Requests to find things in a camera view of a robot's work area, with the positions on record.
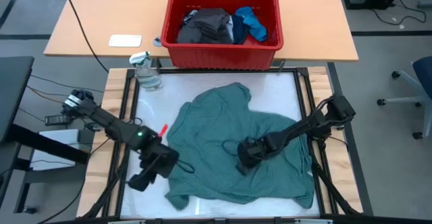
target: white card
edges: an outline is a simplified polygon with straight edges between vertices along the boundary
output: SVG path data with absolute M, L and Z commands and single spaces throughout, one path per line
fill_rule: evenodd
M 114 34 L 109 39 L 110 47 L 139 47 L 141 35 Z

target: wooden table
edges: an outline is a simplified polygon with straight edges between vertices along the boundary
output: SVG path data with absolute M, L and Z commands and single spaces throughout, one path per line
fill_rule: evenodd
M 107 85 L 105 87 L 105 93 L 103 95 L 102 108 L 108 110 L 110 113 L 116 116 L 119 115 L 120 112 L 120 104 L 122 101 L 124 84 L 126 81 L 126 72 L 127 69 L 111 69 L 109 72 Z M 308 72 L 313 90 L 314 101 L 316 103 L 321 102 L 323 99 L 326 99 L 333 94 L 325 67 L 309 67 Z M 133 95 L 134 85 L 134 82 L 131 83 L 129 95 Z M 306 100 L 306 85 L 304 80 L 300 80 L 300 85 Z M 127 102 L 126 115 L 130 114 L 130 109 L 132 106 L 132 96 L 129 96 L 128 98 L 129 100 Z M 311 109 L 308 107 L 308 102 L 305 102 L 305 105 L 306 111 L 310 112 Z M 343 141 L 345 140 L 341 131 L 334 130 L 332 131 L 332 134 L 335 138 Z M 93 148 L 104 142 L 105 139 L 106 136 L 104 133 L 96 133 Z M 360 203 L 357 185 L 354 180 L 354 174 L 351 168 L 351 162 L 348 156 L 346 145 L 343 142 L 331 138 L 326 141 L 326 144 L 327 161 L 333 183 L 354 209 L 357 211 L 362 211 L 362 205 Z M 86 172 L 86 181 L 81 193 L 77 217 L 85 214 L 97 201 L 98 197 L 104 190 L 107 184 L 109 163 L 112 152 L 113 142 L 109 141 L 98 151 L 93 153 L 92 157 L 90 158 Z M 330 213 L 331 209 L 327 191 L 325 191 L 325 186 L 322 183 L 321 189 L 323 191 L 325 212 Z M 114 215 L 117 195 L 118 189 L 114 189 L 111 195 L 109 215 Z
M 169 57 L 156 47 L 167 0 L 72 0 L 84 31 L 98 56 L 129 57 L 149 51 Z M 341 0 L 279 0 L 283 48 L 275 59 L 291 61 L 358 61 Z M 113 34 L 142 36 L 140 47 L 109 47 Z M 50 56 L 91 56 L 69 2 L 60 15 L 45 49 Z

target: black desk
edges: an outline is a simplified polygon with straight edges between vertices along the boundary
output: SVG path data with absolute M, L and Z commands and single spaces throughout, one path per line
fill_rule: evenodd
M 13 124 L 32 71 L 33 61 L 33 57 L 0 58 L 0 207 L 13 169 L 26 172 L 15 213 L 23 211 L 30 184 L 39 181 L 35 180 L 35 174 L 46 174 L 49 171 L 34 172 L 30 168 L 29 160 L 18 158 L 22 144 L 81 164 L 86 164 L 88 159 L 87 152 Z

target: plastic bottle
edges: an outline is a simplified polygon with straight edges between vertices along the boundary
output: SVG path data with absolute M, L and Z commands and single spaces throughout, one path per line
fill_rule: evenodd
M 157 90 L 162 87 L 162 81 L 159 74 L 148 67 L 146 60 L 150 60 L 148 51 L 133 54 L 129 58 L 129 63 L 135 67 L 135 77 L 141 87 L 146 90 Z

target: red tag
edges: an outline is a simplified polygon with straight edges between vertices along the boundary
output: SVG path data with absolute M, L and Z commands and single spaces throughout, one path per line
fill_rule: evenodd
M 168 125 L 165 124 L 165 125 L 163 126 L 163 128 L 162 128 L 161 133 L 159 133 L 159 137 L 162 137 L 162 136 L 165 134 L 165 132 L 166 132 L 167 130 L 168 130 Z

